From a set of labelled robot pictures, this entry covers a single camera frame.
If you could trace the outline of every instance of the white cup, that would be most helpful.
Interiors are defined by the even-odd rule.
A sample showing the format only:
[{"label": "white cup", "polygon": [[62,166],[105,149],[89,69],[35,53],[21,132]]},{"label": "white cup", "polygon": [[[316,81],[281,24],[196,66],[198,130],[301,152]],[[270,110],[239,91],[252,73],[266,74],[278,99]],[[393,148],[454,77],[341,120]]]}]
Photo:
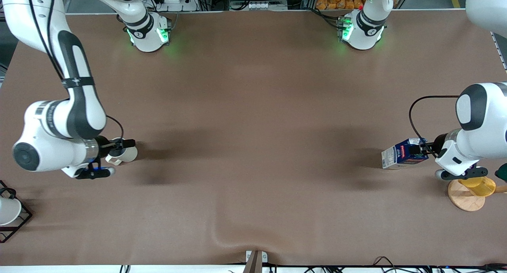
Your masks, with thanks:
[{"label": "white cup", "polygon": [[129,147],[129,148],[123,148],[121,154],[118,155],[118,153],[114,153],[114,156],[111,154],[108,154],[105,158],[105,161],[107,163],[111,163],[114,166],[120,165],[122,162],[132,162],[137,157],[137,148]]},{"label": "white cup", "polygon": [[[3,192],[9,192],[9,198],[1,197]],[[21,213],[21,202],[15,198],[16,191],[11,188],[0,189],[0,225],[13,222]]]}]

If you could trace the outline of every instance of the table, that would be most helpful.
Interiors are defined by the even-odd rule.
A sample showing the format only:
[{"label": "table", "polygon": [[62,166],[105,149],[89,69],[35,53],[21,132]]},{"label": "table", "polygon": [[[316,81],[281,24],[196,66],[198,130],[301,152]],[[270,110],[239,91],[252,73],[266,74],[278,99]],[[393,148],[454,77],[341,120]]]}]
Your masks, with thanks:
[{"label": "table", "polygon": [[[235,263],[251,249],[294,265],[505,260],[507,197],[467,213],[433,161],[380,169],[382,150],[415,136],[416,98],[505,80],[465,11],[395,11],[370,51],[310,12],[180,17],[154,53],[132,47],[114,15],[68,17],[107,113],[138,141],[138,159],[107,179],[14,163],[26,107],[66,97],[46,55],[18,46],[0,92],[0,170],[33,219],[1,265]],[[421,134],[457,128],[453,105],[419,103]],[[112,122],[103,132],[118,133]]]}]

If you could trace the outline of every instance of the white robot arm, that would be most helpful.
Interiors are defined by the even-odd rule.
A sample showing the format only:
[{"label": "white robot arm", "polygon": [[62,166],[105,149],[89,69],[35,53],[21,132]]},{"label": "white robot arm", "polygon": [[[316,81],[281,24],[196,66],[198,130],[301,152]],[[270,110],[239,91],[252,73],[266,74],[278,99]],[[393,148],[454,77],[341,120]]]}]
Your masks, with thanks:
[{"label": "white robot arm", "polygon": [[[106,114],[83,46],[65,20],[62,0],[2,2],[11,32],[23,43],[49,55],[69,94],[68,99],[38,101],[27,108],[23,133],[13,147],[15,161],[25,170],[62,169],[77,179],[112,175],[113,168],[100,167],[100,158],[111,150],[132,147],[135,141],[108,141],[99,135],[106,125]],[[148,18],[145,22],[149,23],[152,17]],[[147,41],[154,40],[145,36],[139,45],[147,46],[143,45]]]},{"label": "white robot arm", "polygon": [[[467,0],[467,16],[474,24],[507,36],[507,0]],[[487,174],[477,170],[480,159],[507,158],[507,83],[480,83],[467,87],[456,101],[461,125],[433,143],[442,179],[463,179]],[[507,172],[497,172],[507,179]]]},{"label": "white robot arm", "polygon": [[130,40],[139,50],[153,52],[169,43],[171,22],[148,12],[141,0],[100,0],[111,7],[127,26]]},{"label": "white robot arm", "polygon": [[345,15],[351,19],[351,25],[342,41],[359,50],[373,47],[380,40],[393,5],[393,0],[367,0],[362,10],[353,10]]}]

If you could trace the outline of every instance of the round wooden board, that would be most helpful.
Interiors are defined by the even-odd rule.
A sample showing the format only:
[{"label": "round wooden board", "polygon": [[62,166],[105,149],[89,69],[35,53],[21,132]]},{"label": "round wooden board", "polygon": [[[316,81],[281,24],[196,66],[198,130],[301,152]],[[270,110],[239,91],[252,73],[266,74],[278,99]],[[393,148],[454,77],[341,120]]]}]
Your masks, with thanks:
[{"label": "round wooden board", "polygon": [[475,197],[472,195],[470,190],[460,184],[458,180],[452,180],[449,183],[449,186],[447,186],[447,194],[455,206],[467,212],[480,210],[486,201],[485,197]]}]

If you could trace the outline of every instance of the yellow cup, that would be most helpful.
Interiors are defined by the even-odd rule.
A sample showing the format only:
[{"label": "yellow cup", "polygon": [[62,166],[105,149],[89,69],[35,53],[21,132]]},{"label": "yellow cup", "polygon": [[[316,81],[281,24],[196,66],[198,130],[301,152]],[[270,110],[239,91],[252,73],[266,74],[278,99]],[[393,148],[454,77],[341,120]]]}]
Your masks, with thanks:
[{"label": "yellow cup", "polygon": [[477,177],[466,180],[460,179],[458,181],[477,197],[490,196],[496,189],[495,181],[489,179],[488,177]]}]

